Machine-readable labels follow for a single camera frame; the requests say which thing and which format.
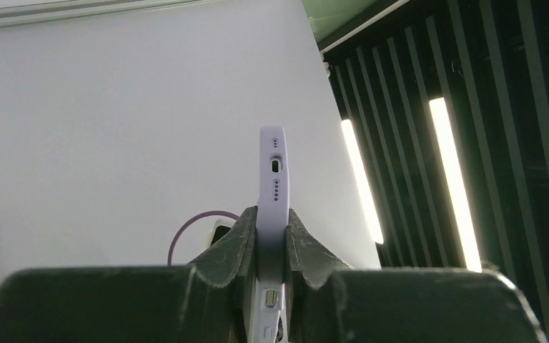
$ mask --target curved wire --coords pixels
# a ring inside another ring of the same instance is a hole
[[[178,229],[178,232],[176,232],[176,235],[174,236],[172,243],[169,245],[169,253],[167,255],[168,267],[172,265],[172,256],[174,254],[174,247],[176,246],[178,239],[182,235],[182,232],[184,232],[184,230],[186,230],[190,225],[192,225],[192,223],[196,222],[197,220],[203,219],[205,217],[211,217],[211,216],[221,216],[221,217],[227,217],[234,220],[239,220],[239,216],[227,211],[207,211],[207,212],[199,213],[196,216],[192,217],[191,219],[188,219],[188,221],[185,222],[184,225],[182,225],[182,227]]]

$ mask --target linear led light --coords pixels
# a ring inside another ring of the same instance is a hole
[[[384,237],[382,235],[382,228],[380,227],[380,220],[377,218],[373,195],[369,182],[367,181],[365,166],[363,165],[361,153],[359,152],[359,144],[357,143],[355,130],[352,128],[350,119],[342,120],[342,132],[344,133],[344,139],[346,141],[346,149],[348,149],[348,154],[350,155],[352,170],[355,172],[355,181],[357,182],[357,188],[359,189],[359,197],[361,199],[365,221],[367,222],[367,228],[370,231],[373,241],[383,244]]]
[[[430,100],[430,113],[432,114],[432,122],[435,124],[435,132],[439,142],[455,221],[457,222],[457,230],[460,233],[460,243],[462,244],[466,268],[474,272],[481,272],[481,260],[477,248],[477,239],[475,238],[475,229],[473,228],[473,219],[470,216],[468,198],[466,197],[466,189],[460,171],[460,161],[458,160],[458,152],[455,149],[445,99]]]

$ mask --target dark ceiling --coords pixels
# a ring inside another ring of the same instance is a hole
[[[412,0],[325,54],[386,267],[462,267],[428,101],[445,97],[480,256],[549,339],[549,0]]]

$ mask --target white device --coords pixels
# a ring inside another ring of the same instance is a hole
[[[282,127],[260,129],[259,152],[257,276],[248,338],[253,343],[273,343],[285,303],[285,229],[290,215],[290,175]]]

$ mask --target tube light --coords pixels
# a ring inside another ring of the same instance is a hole
[[[359,197],[361,199],[365,221],[367,222],[367,228],[370,231],[373,241],[383,244],[384,237],[382,235],[382,228],[380,227],[380,220],[377,218],[373,195],[369,182],[367,181],[365,166],[361,158],[361,153],[359,152],[359,144],[357,143],[355,130],[352,128],[350,119],[342,120],[342,132],[344,133],[344,140],[346,141],[346,149],[348,149],[348,154],[350,155],[352,170],[355,173],[355,181],[357,182],[357,188],[359,189]]]
[[[449,114],[445,105],[445,99],[433,99],[430,101],[430,114],[435,124],[435,132],[441,151],[443,169],[447,179],[447,187],[451,196],[457,230],[460,233],[460,243],[464,253],[466,268],[474,272],[481,272],[481,259],[477,248],[473,219],[470,216],[468,198],[464,188],[464,180],[460,171],[460,161],[455,148]]]

